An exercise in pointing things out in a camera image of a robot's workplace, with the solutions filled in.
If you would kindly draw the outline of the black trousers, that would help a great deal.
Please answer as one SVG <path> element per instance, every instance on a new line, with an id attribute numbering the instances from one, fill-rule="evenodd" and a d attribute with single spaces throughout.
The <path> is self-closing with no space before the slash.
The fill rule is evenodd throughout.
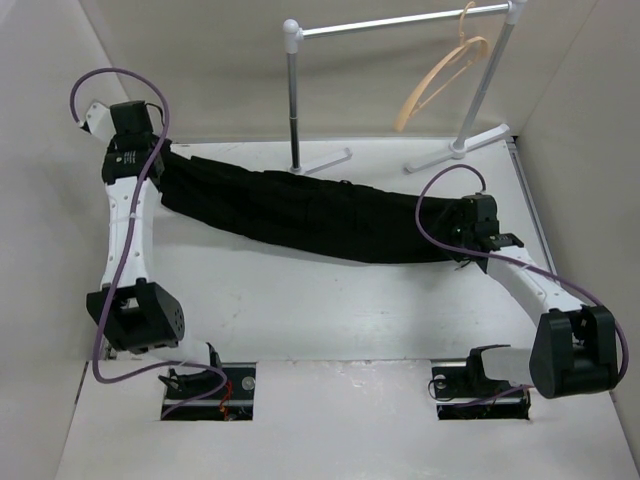
<path id="1" fill-rule="evenodd" d="M 168 146 L 161 158 L 161 203 L 169 210 L 266 244 L 367 264 L 448 260 L 419 231 L 451 243 L 465 205 L 185 158 Z"/>

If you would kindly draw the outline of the beige wooden clothes hanger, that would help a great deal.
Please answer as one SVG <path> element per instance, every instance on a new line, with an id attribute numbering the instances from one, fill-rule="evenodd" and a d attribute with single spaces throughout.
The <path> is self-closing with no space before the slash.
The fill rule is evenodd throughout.
<path id="1" fill-rule="evenodd" d="M 442 57 L 418 82 L 400 108 L 393 129 L 400 133 L 409 121 L 425 109 L 441 92 L 467 70 L 489 55 L 489 41 L 480 35 L 467 36 L 465 19 L 475 1 L 468 2 L 458 21 L 458 45 Z"/>

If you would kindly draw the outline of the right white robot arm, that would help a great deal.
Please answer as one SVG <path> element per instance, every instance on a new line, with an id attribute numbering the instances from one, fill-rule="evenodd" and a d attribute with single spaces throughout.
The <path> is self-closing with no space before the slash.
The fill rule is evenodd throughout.
<path id="1" fill-rule="evenodd" d="M 492 196 L 478 193 L 461 199 L 447 251 L 476 263 L 536 328 L 531 348 L 489 348 L 487 360 L 469 365 L 463 380 L 471 393 L 489 394 L 499 385 L 500 373 L 547 399 L 617 386 L 620 343 L 613 313 L 594 300 L 578 298 L 577 288 L 537 265 L 516 235 L 502 233 Z"/>

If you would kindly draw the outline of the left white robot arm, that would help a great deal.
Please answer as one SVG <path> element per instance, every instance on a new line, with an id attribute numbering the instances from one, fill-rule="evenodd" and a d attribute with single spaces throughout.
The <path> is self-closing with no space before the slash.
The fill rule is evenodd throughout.
<path id="1" fill-rule="evenodd" d="M 99 288 L 86 308 L 103 343 L 117 352 L 149 356 L 172 372 L 173 388 L 190 384 L 206 399 L 221 393 L 226 377 L 207 342 L 190 338 L 179 301 L 153 278 L 153 230 L 160 198 L 165 143 L 154 132 L 144 101 L 115 104 L 105 111 L 114 135 L 102 164 L 109 206 L 108 254 Z"/>

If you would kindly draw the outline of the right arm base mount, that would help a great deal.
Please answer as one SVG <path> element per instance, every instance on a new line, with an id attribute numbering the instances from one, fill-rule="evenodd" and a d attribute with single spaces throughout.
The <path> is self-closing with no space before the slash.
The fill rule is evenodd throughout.
<path id="1" fill-rule="evenodd" d="M 431 374 L 428 393 L 441 421 L 529 419 L 527 387 L 487 379 L 461 362 L 434 363 Z"/>

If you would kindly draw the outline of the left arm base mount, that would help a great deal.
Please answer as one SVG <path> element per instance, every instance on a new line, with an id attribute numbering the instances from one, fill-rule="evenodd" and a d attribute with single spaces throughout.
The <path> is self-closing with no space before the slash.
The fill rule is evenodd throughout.
<path id="1" fill-rule="evenodd" d="M 227 381 L 210 371 L 192 374 L 175 369 L 160 376 L 165 386 L 162 421 L 251 421 L 256 392 L 255 363 L 222 365 Z"/>

